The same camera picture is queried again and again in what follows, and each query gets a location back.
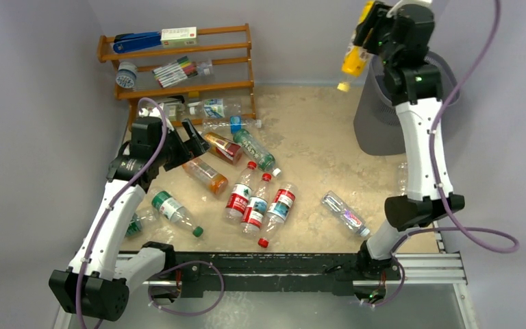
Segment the yellow lemon drink bottle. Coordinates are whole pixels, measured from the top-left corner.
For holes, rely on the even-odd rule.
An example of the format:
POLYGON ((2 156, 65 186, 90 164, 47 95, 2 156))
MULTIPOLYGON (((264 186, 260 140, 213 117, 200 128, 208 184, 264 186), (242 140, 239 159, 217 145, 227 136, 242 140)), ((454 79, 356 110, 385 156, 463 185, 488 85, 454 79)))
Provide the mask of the yellow lemon drink bottle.
POLYGON ((358 25, 354 30, 351 40, 348 44, 347 51, 340 68, 342 72, 342 78, 337 85, 337 89, 342 92, 348 92, 352 83, 362 74, 366 63, 370 59, 370 54, 363 48, 355 45, 355 37, 357 36, 357 29, 361 23, 364 22, 368 16, 370 9, 372 8, 374 1, 368 1, 364 6, 362 13, 358 19, 358 25))

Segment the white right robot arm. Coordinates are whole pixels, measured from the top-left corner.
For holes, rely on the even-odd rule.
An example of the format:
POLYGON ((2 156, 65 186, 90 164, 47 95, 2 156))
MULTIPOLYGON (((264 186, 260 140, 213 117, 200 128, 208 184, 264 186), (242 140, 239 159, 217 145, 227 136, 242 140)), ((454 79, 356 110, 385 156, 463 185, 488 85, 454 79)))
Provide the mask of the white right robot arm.
POLYGON ((375 1, 356 28, 353 41, 376 56, 384 70, 384 86, 403 132, 408 162, 404 195, 385 200, 386 220, 358 252, 357 269, 373 279, 391 267, 399 241, 408 233, 464 207, 446 172, 440 122, 444 105, 442 71, 429 61, 428 42, 435 28, 429 1, 375 1))

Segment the clear crushed bottle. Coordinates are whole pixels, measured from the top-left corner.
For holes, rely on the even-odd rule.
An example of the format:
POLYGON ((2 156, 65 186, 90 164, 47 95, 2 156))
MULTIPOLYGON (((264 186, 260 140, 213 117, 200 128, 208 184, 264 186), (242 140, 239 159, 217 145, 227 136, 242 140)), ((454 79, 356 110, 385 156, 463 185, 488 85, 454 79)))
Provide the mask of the clear crushed bottle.
POLYGON ((402 162, 397 169, 397 184, 400 195, 405 195, 408 188, 408 164, 402 162))

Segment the clear purple label bottle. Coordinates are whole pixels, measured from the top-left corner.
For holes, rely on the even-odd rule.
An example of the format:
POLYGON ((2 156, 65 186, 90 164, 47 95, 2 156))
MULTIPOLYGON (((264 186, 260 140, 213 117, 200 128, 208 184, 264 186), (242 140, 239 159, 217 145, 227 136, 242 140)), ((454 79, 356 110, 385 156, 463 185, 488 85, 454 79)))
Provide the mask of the clear purple label bottle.
POLYGON ((324 194, 321 203, 329 209, 333 216, 341 220, 353 234, 365 238, 371 233, 365 220, 335 192, 328 191, 324 194))

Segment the green label tea bottle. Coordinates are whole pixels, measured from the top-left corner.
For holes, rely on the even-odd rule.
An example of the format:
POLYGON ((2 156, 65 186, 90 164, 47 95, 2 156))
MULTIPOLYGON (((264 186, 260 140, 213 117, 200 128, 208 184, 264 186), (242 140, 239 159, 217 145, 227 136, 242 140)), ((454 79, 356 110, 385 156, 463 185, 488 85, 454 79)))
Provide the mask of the green label tea bottle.
POLYGON ((244 149, 261 171, 270 173, 274 177, 281 175, 281 169, 278 167, 274 155, 257 141, 248 130, 239 129, 234 133, 233 140, 244 149))

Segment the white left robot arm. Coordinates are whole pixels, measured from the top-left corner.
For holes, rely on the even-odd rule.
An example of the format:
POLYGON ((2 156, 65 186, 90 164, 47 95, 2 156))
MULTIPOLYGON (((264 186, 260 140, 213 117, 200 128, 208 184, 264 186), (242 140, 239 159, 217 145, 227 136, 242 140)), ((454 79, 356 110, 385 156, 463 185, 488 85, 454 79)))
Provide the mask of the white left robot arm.
POLYGON ((82 246, 66 269, 53 271, 49 278, 49 288, 65 312, 117 321, 130 294, 145 280, 154 275, 169 280, 176 274, 175 250, 166 243, 145 243, 126 263, 117 265, 116 260, 132 217, 159 170, 177 168, 210 148, 191 120, 181 124, 186 141, 171 127, 163 135, 160 118, 134 121, 131 140, 109 164, 103 199, 82 246))

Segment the red scenic label bottle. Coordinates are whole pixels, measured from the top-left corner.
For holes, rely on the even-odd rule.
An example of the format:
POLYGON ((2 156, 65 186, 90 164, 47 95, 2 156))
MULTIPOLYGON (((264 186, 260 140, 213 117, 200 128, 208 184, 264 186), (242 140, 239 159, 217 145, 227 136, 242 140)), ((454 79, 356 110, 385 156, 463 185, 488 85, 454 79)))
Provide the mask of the red scenic label bottle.
POLYGON ((258 240, 260 247, 268 248, 277 233, 284 227, 298 192, 298 187, 292 182, 284 182, 277 189, 271 205, 264 215, 258 240))

